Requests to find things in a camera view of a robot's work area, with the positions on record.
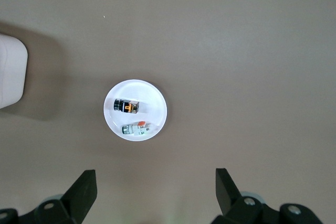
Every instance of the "white plastic box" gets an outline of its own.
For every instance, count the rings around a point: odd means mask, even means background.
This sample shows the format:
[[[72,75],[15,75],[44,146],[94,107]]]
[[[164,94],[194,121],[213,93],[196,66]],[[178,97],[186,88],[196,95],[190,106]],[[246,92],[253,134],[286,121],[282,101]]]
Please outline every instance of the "white plastic box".
[[[16,38],[0,34],[0,109],[21,99],[28,53]]]

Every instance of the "white object with rounded corners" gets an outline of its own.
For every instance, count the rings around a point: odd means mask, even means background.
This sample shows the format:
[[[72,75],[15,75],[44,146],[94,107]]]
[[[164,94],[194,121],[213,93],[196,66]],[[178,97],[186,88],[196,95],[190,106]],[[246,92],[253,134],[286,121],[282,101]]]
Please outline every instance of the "white object with rounded corners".
[[[113,105],[116,99],[139,101],[139,111],[137,114],[115,111]],[[162,129],[167,118],[167,105],[155,86],[142,80],[127,80],[115,85],[107,94],[104,116],[110,129],[119,137],[129,141],[144,141]],[[122,133],[123,126],[140,121],[151,123],[154,130],[150,134],[137,136]]]
[[[21,99],[28,53],[21,41],[0,34],[0,109]]]

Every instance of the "white plate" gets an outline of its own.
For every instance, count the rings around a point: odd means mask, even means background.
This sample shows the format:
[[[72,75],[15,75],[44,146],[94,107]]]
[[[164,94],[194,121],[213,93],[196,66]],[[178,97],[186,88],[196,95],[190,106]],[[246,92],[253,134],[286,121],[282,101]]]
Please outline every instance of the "white plate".
[[[125,99],[139,101],[137,114],[114,110],[114,101]],[[152,138],[162,129],[167,118],[167,105],[161,92],[146,81],[127,80],[115,85],[107,94],[104,102],[104,116],[111,130],[123,139],[144,141]],[[154,131],[144,135],[126,135],[122,127],[135,122],[152,123]]]

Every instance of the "gray floor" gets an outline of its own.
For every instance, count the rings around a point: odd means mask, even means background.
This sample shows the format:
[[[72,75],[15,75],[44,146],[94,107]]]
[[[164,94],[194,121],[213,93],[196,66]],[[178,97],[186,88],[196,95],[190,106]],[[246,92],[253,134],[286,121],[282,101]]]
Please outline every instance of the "gray floor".
[[[29,52],[0,110],[0,209],[24,214],[97,171],[84,223],[210,223],[215,168],[240,190],[334,223],[336,0],[0,0]],[[140,143],[102,113],[120,81],[157,86],[165,127]]]

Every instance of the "white cylinder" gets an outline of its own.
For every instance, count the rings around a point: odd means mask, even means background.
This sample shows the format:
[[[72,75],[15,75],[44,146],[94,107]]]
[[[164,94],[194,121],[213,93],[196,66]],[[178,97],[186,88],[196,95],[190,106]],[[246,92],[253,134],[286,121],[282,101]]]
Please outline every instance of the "white cylinder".
[[[0,109],[21,99],[28,53],[21,41],[0,34]]]

